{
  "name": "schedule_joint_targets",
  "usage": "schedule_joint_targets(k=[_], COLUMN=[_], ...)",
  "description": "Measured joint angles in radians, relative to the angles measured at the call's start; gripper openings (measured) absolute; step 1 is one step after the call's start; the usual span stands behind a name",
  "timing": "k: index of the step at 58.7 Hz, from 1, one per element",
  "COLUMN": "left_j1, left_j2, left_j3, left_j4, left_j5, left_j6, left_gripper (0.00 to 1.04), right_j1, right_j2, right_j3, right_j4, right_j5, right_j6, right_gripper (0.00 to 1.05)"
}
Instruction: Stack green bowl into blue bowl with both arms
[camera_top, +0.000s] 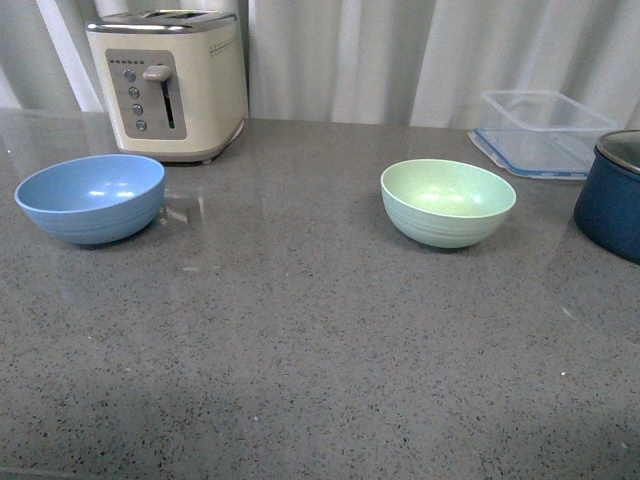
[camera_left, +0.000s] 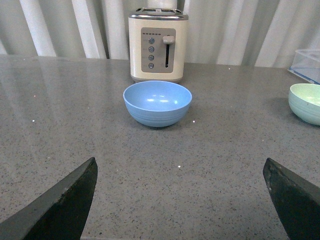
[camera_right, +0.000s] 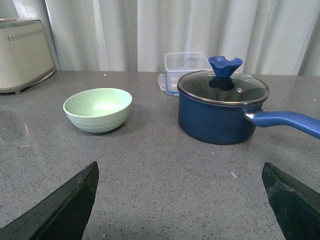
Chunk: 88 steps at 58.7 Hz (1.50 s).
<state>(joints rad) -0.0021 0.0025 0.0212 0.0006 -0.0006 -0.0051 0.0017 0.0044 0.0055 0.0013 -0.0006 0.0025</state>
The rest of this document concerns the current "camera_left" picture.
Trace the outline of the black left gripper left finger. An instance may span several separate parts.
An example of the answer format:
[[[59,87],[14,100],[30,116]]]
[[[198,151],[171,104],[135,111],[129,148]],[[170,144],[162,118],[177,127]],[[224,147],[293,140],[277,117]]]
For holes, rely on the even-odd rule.
[[[45,193],[0,224],[2,240],[79,240],[98,178],[91,157]]]

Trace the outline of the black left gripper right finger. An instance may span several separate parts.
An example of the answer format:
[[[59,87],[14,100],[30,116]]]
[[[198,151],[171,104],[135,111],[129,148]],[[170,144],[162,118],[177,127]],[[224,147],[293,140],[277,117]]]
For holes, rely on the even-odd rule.
[[[262,173],[289,239],[318,240],[320,188],[271,158],[267,158]]]

